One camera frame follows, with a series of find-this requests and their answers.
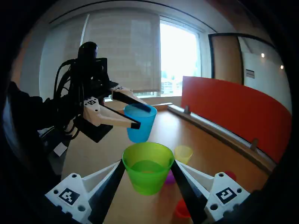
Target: plastic cup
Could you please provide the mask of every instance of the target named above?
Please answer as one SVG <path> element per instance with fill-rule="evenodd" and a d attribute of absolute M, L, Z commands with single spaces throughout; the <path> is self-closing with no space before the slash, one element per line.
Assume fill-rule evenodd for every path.
<path fill-rule="evenodd" d="M 175 158 L 166 146 L 144 142 L 126 148 L 122 159 L 133 188 L 153 195 L 163 186 Z"/>
<path fill-rule="evenodd" d="M 175 148 L 175 159 L 183 164 L 187 164 L 193 154 L 193 150 L 187 146 L 178 146 Z"/>
<path fill-rule="evenodd" d="M 138 106 L 138 104 L 127 105 L 124 108 L 124 114 L 141 123 L 139 129 L 127 128 L 129 139 L 134 143 L 140 143 L 148 140 L 157 114 L 157 109 L 150 105 L 145 105 L 150 108 L 150 111 L 147 112 L 136 107 L 136 105 Z"/>
<path fill-rule="evenodd" d="M 178 202 L 178 204 L 175 207 L 175 215 L 179 218 L 190 218 L 191 217 L 183 198 Z"/>
<path fill-rule="evenodd" d="M 174 184 L 174 183 L 175 183 L 175 177 L 173 176 L 173 173 L 170 170 L 167 177 L 166 177 L 165 184 Z"/>

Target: wall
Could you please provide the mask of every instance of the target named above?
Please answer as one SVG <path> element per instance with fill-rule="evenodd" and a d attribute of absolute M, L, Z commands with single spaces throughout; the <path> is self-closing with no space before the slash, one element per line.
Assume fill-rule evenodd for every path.
<path fill-rule="evenodd" d="M 260 37 L 272 43 L 260 21 L 238 1 L 207 0 L 207 2 L 216 8 L 234 26 L 237 32 Z"/>
<path fill-rule="evenodd" d="M 98 0 L 61 0 L 58 1 L 51 9 L 49 9 L 44 15 L 44 19 L 48 22 L 62 15 L 63 13 L 68 12 L 69 10 L 75 9 L 82 5 L 91 4 L 94 2 L 100 2 Z M 65 20 L 73 17 L 74 15 L 78 15 L 80 13 L 85 13 L 93 10 L 99 9 L 108 9 L 108 8 L 116 8 L 116 7 L 134 7 L 141 9 L 148 9 L 152 11 L 163 12 L 163 14 L 168 14 L 177 18 L 180 18 L 183 21 L 189 21 L 192 24 L 200 24 L 204 27 L 206 31 L 214 32 L 210 30 L 207 26 L 204 26 L 198 20 L 185 15 L 184 13 L 178 11 L 181 10 L 186 12 L 193 17 L 203 21 L 204 23 L 211 26 L 217 32 L 234 32 L 234 27 L 228 22 L 228 20 L 222 16 L 214 7 L 212 7 L 205 0 L 151 0 L 153 3 L 164 4 L 169 7 L 162 7 L 161 5 L 146 3 L 146 2 L 137 2 L 137 1 L 113 1 L 113 2 L 104 2 L 101 4 L 92 4 L 90 6 L 80 8 L 75 10 L 62 18 L 59 18 L 54 23 L 59 23 L 61 20 Z"/>
<path fill-rule="evenodd" d="M 24 53 L 19 87 L 30 96 L 40 95 L 40 59 L 49 28 L 48 23 L 39 21 L 31 30 L 30 40 Z"/>
<path fill-rule="evenodd" d="M 292 113 L 289 82 L 284 70 L 280 69 L 281 64 L 275 64 L 260 55 L 245 52 L 242 54 L 244 69 L 255 72 L 255 78 L 253 79 L 246 77 L 246 71 L 244 70 L 244 85 L 273 97 Z"/>

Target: black cable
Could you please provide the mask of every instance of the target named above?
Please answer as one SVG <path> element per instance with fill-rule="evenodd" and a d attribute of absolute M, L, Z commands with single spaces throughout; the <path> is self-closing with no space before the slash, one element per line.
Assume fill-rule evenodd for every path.
<path fill-rule="evenodd" d="M 83 83 L 81 83 L 81 116 L 83 116 L 84 112 L 84 88 L 83 88 Z M 76 133 L 71 137 L 71 140 L 76 138 L 79 134 L 80 130 L 77 129 Z"/>
<path fill-rule="evenodd" d="M 83 112 L 84 112 L 84 89 L 83 89 L 83 83 L 81 82 L 81 80 L 77 80 L 76 75 L 74 73 L 74 71 L 72 70 L 72 67 L 76 64 L 76 59 L 72 59 L 72 60 L 68 60 L 66 62 L 64 62 L 58 69 L 57 74 L 56 74 L 56 78 L 55 78 L 55 85 L 54 85 L 54 101 L 57 102 L 57 108 L 58 108 L 58 116 L 59 116 L 59 103 L 60 103 L 60 98 L 61 98 L 61 92 L 63 89 L 68 90 L 68 96 L 69 96 L 69 100 L 74 100 L 74 105 L 78 105 L 80 106 L 80 109 L 78 111 L 78 114 L 76 115 L 76 118 L 79 116 L 83 116 Z M 65 65 L 70 65 L 67 72 L 62 76 L 58 87 L 57 87 L 57 82 L 58 82 L 58 76 L 59 76 L 59 72 L 60 69 L 65 66 Z M 69 89 L 67 89 L 66 87 L 64 87 L 64 85 L 67 82 L 71 82 L 70 83 L 70 87 Z M 60 130 L 61 132 L 63 132 L 65 135 L 69 135 L 71 134 L 74 129 L 75 129 L 75 125 L 73 124 L 72 128 L 69 131 L 66 131 L 66 129 L 68 128 L 68 125 L 65 126 L 61 126 L 61 124 L 56 124 L 56 127 L 58 130 Z M 71 139 L 74 139 L 78 136 L 79 134 L 79 130 L 76 131 L 76 133 L 71 137 Z"/>
<path fill-rule="evenodd" d="M 70 64 L 72 64 L 74 62 L 75 62 L 75 59 L 67 60 L 66 62 L 62 63 L 61 66 L 59 66 L 59 68 L 57 70 L 57 73 L 56 73 L 56 77 L 55 77 L 53 97 L 54 97 L 54 95 L 56 93 L 57 81 L 58 81 L 58 76 L 59 76 L 59 72 L 60 72 L 61 68 L 64 67 L 64 66 L 66 66 L 66 65 L 70 65 Z"/>

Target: robotic arm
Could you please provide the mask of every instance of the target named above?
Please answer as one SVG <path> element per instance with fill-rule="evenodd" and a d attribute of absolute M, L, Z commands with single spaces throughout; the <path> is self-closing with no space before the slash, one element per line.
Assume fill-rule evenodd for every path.
<path fill-rule="evenodd" d="M 110 81 L 107 73 L 107 58 L 96 58 L 98 47 L 93 42 L 84 43 L 78 51 L 78 58 L 64 62 L 58 69 L 53 100 L 57 108 L 55 127 L 66 135 L 74 127 L 95 142 L 99 142 L 114 125 L 127 128 L 140 128 L 140 122 L 133 120 L 117 111 L 103 105 L 105 97 L 112 95 L 113 100 L 150 111 L 145 102 L 134 96 L 130 89 L 121 87 Z M 69 65 L 69 70 L 62 76 L 58 86 L 58 75 L 63 66 Z M 70 82 L 68 94 L 61 95 L 64 85 Z M 66 131 L 71 119 L 74 125 Z"/>

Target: pink cup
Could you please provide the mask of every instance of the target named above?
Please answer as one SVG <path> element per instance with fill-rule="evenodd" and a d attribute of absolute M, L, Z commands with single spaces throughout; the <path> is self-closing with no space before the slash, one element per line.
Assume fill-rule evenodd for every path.
<path fill-rule="evenodd" d="M 175 177 L 173 176 L 171 170 L 169 171 L 167 178 L 164 182 L 165 184 L 174 184 L 175 183 Z"/>

